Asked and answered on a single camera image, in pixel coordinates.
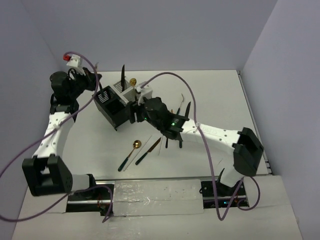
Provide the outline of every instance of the cable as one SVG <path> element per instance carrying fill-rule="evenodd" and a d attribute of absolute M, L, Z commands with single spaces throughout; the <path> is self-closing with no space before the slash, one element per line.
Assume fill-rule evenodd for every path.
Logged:
<path fill-rule="evenodd" d="M 178 79 L 180 79 L 185 85 L 186 87 L 189 89 L 189 92 L 191 94 L 191 97 L 192 97 L 192 100 L 193 100 L 193 105 L 194 105 L 194 112 L 193 112 L 193 119 L 194 119 L 194 122 L 197 123 L 197 106 L 196 106 L 196 99 L 195 99 L 195 95 L 191 89 L 191 87 L 189 86 L 189 84 L 181 77 L 179 76 L 178 74 L 175 74 L 173 72 L 169 72 L 169 71 L 165 71 L 165 72 L 161 72 L 161 73 L 158 73 L 157 75 L 153 76 L 152 78 L 150 78 L 148 81 L 144 82 L 142 85 L 141 85 L 141 88 L 144 88 L 147 84 L 149 84 L 152 80 L 154 80 L 155 78 L 159 77 L 159 76 L 162 76 L 162 75 L 173 75 L 175 77 L 177 77 Z M 231 199 L 229 201 L 229 204 L 228 206 L 226 207 L 226 210 L 224 211 L 223 213 L 223 216 L 220 215 L 220 211 L 219 211 L 219 203 L 218 203 L 218 191 L 217 191 L 217 185 L 216 185 L 216 179 L 215 179 L 215 171 L 214 171 L 214 166 L 212 164 L 212 161 L 211 161 L 211 154 L 210 154 L 210 149 L 209 149 L 209 146 L 208 146 L 208 143 L 207 143 L 207 140 L 206 140 L 206 137 L 204 135 L 204 133 L 202 132 L 201 128 L 200 128 L 200 125 L 197 127 L 197 129 L 199 130 L 199 133 L 202 137 L 202 140 L 203 140 L 203 143 L 204 143 L 204 147 L 205 147 L 205 150 L 206 150 L 206 154 L 208 156 L 208 159 L 209 159 L 209 166 L 210 166 L 210 171 L 211 171 L 211 177 L 212 177 L 212 187 L 213 187 L 213 195 L 214 195 L 214 204 L 216 206 L 215 210 L 216 210 L 216 214 L 217 214 L 217 217 L 220 221 L 223 221 L 225 218 L 226 218 L 226 215 L 229 211 L 229 208 L 241 186 L 241 184 L 243 183 L 244 179 L 242 178 L 240 181 L 239 181 L 239 184 L 237 185 L 234 193 L 232 194 L 231 196 Z M 259 201 L 260 201 L 260 195 L 261 195 L 261 192 L 260 192 L 260 188 L 259 188 L 259 185 L 257 183 L 257 181 L 251 177 L 252 180 L 254 181 L 254 183 L 256 184 L 257 186 L 257 189 L 258 189 L 258 198 L 257 198 L 257 201 L 256 203 L 250 207 L 250 208 L 240 208 L 238 206 L 239 209 L 243 210 L 243 211 L 248 211 L 248 210 L 251 210 L 251 209 L 254 209 Z"/>
<path fill-rule="evenodd" d="M 90 187 L 90 188 L 87 188 L 87 189 L 84 189 L 84 190 L 78 190 L 78 191 L 74 191 L 72 193 L 67 193 L 65 195 L 63 195 L 58 201 L 56 201 L 54 204 L 52 204 L 51 206 L 47 207 L 45 210 L 41 211 L 41 212 L 38 212 L 37 214 L 35 215 L 32 215 L 32 216 L 28 216 L 28 217 L 24 217 L 24 218 L 20 218 L 20 219 L 11 219 L 11 218 L 7 218 L 7 217 L 4 217 L 2 215 L 0 215 L 0 220 L 3 220 L 5 222 L 10 222 L 10 223 L 18 223 L 18 222 L 24 222 L 24 221 L 28 221 L 28 220 L 31 220 L 31 219 L 34 219 L 36 217 L 39 217 L 40 215 L 42 214 L 45 214 L 46 212 L 48 212 L 50 209 L 52 209 L 54 206 L 56 206 L 58 203 L 60 203 L 63 199 L 65 199 L 68 195 L 71 195 L 73 193 L 83 193 L 83 192 L 86 192 L 86 191 L 90 191 L 90 190 L 93 190 L 93 189 L 97 189 L 97 188 L 105 188 L 109 191 L 110 193 L 110 205 L 109 205 L 109 208 L 108 208 L 108 211 L 106 212 L 105 214 L 105 217 L 104 219 L 102 220 L 102 222 L 104 223 L 106 220 L 108 220 L 108 216 L 110 214 L 110 211 L 112 209 L 112 205 L 113 205 L 113 194 L 112 194 L 112 191 L 111 189 L 106 186 L 106 185 L 97 185 L 97 186 L 93 186 L 93 187 Z"/>
<path fill-rule="evenodd" d="M 99 87 L 99 77 L 98 77 L 98 73 L 97 73 L 97 70 L 96 68 L 94 67 L 94 65 L 85 57 L 83 56 L 82 54 L 80 53 L 77 53 L 77 52 L 74 52 L 74 51 L 68 51 L 66 52 L 63 57 L 65 57 L 66 55 L 68 54 L 75 54 L 75 55 L 78 55 L 79 57 L 81 57 L 82 59 L 84 59 L 89 65 L 90 67 L 93 69 L 93 72 L 94 72 L 94 75 L 95 75 L 95 80 L 96 80 L 96 85 L 95 85 L 95 90 L 94 90 L 94 93 L 92 95 L 92 97 L 90 98 L 90 100 L 83 106 L 81 107 L 78 111 L 74 112 L 73 114 L 71 114 L 70 116 L 68 116 L 66 119 L 62 120 L 59 124 L 59 127 L 61 127 L 63 124 L 65 124 L 69 119 L 73 118 L 75 115 L 77 115 L 78 113 L 80 113 L 83 109 L 85 109 L 95 98 L 97 92 L 98 92 L 98 87 Z M 23 153 L 25 153 L 27 150 L 29 150 L 30 148 L 34 147 L 35 145 L 39 144 L 41 141 L 43 141 L 44 139 L 46 139 L 47 137 L 51 136 L 52 134 L 54 134 L 55 132 L 57 132 L 57 128 L 55 128 L 54 130 L 52 130 L 51 132 L 49 132 L 47 135 L 43 136 L 42 138 L 40 138 L 39 140 L 31 143 L 29 146 L 27 146 L 26 148 L 24 148 L 23 150 L 21 150 L 13 159 L 11 159 L 5 166 L 4 168 L 1 170 L 0 172 L 0 179 L 1 177 L 3 176 L 3 174 L 5 173 L 5 171 L 10 167 L 10 165 L 16 161 Z M 82 192 L 85 192 L 85 191 L 90 191 L 92 189 L 96 189 L 96 188 L 102 188 L 102 187 L 105 187 L 109 190 L 110 192 L 110 197 L 111 197 L 111 203 L 110 203 L 110 207 L 108 209 L 108 212 L 105 216 L 105 218 L 103 219 L 103 223 L 108 220 L 108 215 L 110 213 L 110 210 L 111 210 L 111 206 L 112 206 L 112 192 L 110 190 L 109 187 L 107 186 L 104 186 L 104 185 L 99 185 L 99 186 L 94 186 L 94 187 L 91 187 L 91 188 L 87 188 L 87 189 L 84 189 L 84 190 L 81 190 L 81 191 L 77 191 L 77 193 L 82 193 Z M 0 220 L 3 220 L 5 222 L 11 222 L 11 223 L 17 223 L 17 222 L 23 222 L 23 221 L 27 221 L 27 220 L 30 220 L 30 219 L 34 219 L 44 213 L 46 213 L 47 211 L 49 211 L 50 209 L 52 209 L 55 205 L 57 205 L 59 202 L 61 202 L 64 198 L 66 198 L 68 196 L 68 194 L 65 194 L 62 198 L 60 198 L 58 201 L 56 201 L 55 203 L 53 203 L 51 206 L 49 206 L 48 208 L 46 208 L 45 210 L 35 214 L 35 215 L 32 215 L 32 216 L 29 216 L 29 217 L 25 217 L 25 218 L 21 218 L 21 219 L 11 219 L 11 218 L 7 218 L 7 217 L 4 217 L 0 214 Z"/>

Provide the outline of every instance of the white bracket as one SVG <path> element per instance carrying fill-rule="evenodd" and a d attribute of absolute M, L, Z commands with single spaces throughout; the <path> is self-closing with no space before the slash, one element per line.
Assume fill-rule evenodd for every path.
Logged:
<path fill-rule="evenodd" d="M 151 99 L 153 89 L 149 86 L 149 84 L 145 85 L 144 88 L 141 88 L 141 84 L 135 87 L 135 90 L 138 93 L 138 105 L 141 105 L 145 102 L 144 98 Z"/>

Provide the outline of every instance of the knife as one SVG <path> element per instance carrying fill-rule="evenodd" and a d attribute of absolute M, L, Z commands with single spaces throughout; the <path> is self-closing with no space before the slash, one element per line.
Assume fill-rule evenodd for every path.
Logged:
<path fill-rule="evenodd" d="M 121 87 L 122 87 L 122 92 L 126 90 L 125 65 L 122 66 L 122 70 L 121 70 Z"/>
<path fill-rule="evenodd" d="M 166 148 L 166 149 L 168 148 L 168 138 L 166 138 L 166 140 L 165 140 L 165 148 Z"/>
<path fill-rule="evenodd" d="M 144 158 L 147 156 L 148 153 L 151 153 L 153 149 L 160 143 L 161 137 L 149 148 L 148 151 L 145 152 L 136 162 L 135 165 L 138 165 Z"/>
<path fill-rule="evenodd" d="M 187 117 L 187 118 L 189 117 L 190 105 L 191 105 L 191 102 L 188 103 L 188 105 L 186 106 L 186 109 L 185 109 L 185 114 L 184 114 L 184 116 Z M 179 148 L 182 149 L 182 141 L 179 141 Z"/>

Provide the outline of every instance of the white backdrop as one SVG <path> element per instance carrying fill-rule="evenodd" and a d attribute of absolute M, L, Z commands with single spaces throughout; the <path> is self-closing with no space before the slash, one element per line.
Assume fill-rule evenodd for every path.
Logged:
<path fill-rule="evenodd" d="M 0 1 L 0 169 L 27 145 L 42 137 L 48 124 L 49 76 L 58 65 L 19 0 Z M 0 180 L 0 214 L 17 218 L 27 183 L 22 155 Z M 14 223 L 0 220 L 2 240 Z"/>
<path fill-rule="evenodd" d="M 100 71 L 242 69 L 277 0 L 21 0 L 55 58 Z"/>

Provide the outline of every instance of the gold spoon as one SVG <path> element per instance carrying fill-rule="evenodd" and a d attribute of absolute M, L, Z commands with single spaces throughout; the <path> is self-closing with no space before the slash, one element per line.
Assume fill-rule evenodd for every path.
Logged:
<path fill-rule="evenodd" d="M 118 168 L 118 172 L 121 172 L 121 170 L 124 168 L 124 166 L 126 165 L 128 159 L 130 158 L 130 156 L 134 152 L 134 150 L 141 147 L 141 141 L 140 140 L 135 140 L 133 142 L 132 146 L 133 146 L 132 151 L 129 153 L 129 155 L 126 157 L 126 159 L 123 161 L 123 163 L 121 163 L 120 167 Z"/>

